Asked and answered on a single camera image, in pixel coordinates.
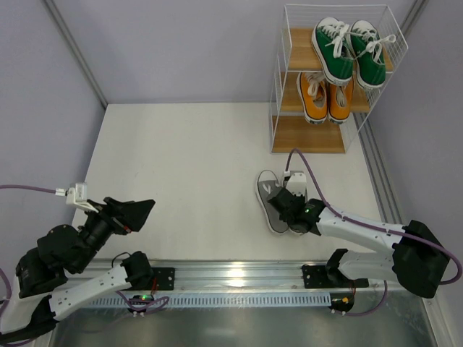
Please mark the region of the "orange sneaker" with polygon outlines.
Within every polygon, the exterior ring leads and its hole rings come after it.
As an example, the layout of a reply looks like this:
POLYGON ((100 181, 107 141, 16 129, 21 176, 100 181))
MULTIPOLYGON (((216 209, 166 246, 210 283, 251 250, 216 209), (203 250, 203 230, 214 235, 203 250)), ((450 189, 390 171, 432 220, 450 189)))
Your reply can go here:
POLYGON ((323 73, 300 72, 297 76, 297 91, 305 120, 310 124, 322 124, 328 113, 328 93, 323 73))
POLYGON ((351 114, 354 80, 346 85, 328 85, 328 119, 335 124, 343 124, 351 114))

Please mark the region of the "grey sneaker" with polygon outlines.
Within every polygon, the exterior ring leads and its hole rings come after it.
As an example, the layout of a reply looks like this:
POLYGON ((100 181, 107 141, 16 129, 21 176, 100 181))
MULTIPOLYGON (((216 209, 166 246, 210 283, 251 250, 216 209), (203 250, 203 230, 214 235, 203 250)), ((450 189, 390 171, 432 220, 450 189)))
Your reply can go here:
POLYGON ((307 223, 302 220, 307 198, 307 178, 303 171, 285 171, 283 177, 283 216, 291 231, 298 235, 307 233, 307 223))
POLYGON ((280 220, 279 213, 267 199, 280 187, 279 180, 273 171, 263 170, 258 174, 255 184, 256 196, 263 209, 270 231, 278 235, 286 233, 289 227, 285 222, 280 220))

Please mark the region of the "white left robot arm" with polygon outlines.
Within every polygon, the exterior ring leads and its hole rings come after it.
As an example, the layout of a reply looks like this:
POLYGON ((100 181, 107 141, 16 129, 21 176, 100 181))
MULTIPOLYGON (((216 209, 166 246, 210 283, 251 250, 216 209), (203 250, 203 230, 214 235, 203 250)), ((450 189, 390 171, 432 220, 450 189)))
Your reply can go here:
POLYGON ((92 300, 115 291, 144 289, 153 277, 146 254, 138 251, 104 274, 66 288, 69 276, 83 273, 111 236, 140 231, 155 206, 154 200, 119 202, 110 197, 102 203, 68 203, 82 210, 87 219, 77 228, 53 227, 20 258, 1 307, 4 346, 26 344, 51 332, 92 300))

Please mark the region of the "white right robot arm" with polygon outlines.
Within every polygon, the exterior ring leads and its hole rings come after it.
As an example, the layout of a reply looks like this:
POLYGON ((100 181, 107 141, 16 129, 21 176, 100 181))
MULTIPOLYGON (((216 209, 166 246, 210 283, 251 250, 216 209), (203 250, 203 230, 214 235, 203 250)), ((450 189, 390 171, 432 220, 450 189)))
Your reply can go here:
POLYGON ((321 200, 306 200, 283 187, 276 187, 266 200, 296 233, 343 239, 369 250, 337 249, 326 263, 333 282, 393 281, 426 299, 432 299, 443 284, 450 256, 424 223, 411 220, 404 226, 374 222, 332 210, 321 200))

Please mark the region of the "green sneaker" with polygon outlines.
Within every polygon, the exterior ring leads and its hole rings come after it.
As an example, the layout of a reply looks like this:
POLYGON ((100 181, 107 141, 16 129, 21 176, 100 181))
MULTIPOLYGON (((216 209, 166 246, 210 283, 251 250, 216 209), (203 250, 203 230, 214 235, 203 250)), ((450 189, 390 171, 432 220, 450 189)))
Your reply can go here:
POLYGON ((329 83, 346 85, 354 71, 347 38, 349 25, 334 17, 323 18, 313 29, 312 45, 329 83))
POLYGON ((349 50, 357 64, 357 83, 364 89, 377 89, 386 81, 384 46, 394 43, 395 35, 381 37, 368 21, 358 20, 350 26, 349 50))

